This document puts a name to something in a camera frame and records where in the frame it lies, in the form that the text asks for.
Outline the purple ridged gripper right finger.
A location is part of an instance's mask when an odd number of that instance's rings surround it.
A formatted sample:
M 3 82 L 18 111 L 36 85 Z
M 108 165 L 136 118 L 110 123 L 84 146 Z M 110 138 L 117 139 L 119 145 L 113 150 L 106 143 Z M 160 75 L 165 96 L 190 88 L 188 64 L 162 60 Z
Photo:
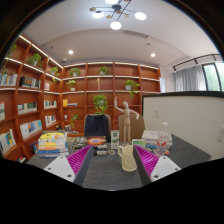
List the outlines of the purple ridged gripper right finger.
M 158 157 L 137 145 L 133 146 L 133 155 L 143 185 L 157 181 L 180 170 L 180 167 L 169 157 Z

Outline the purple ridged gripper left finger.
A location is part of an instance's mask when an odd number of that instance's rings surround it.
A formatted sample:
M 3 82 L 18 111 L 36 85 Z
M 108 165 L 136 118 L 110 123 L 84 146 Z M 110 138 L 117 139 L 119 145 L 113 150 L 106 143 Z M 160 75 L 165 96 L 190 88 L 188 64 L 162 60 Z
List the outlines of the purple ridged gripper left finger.
M 67 157 L 57 157 L 44 170 L 81 186 L 92 157 L 93 147 L 88 145 Z

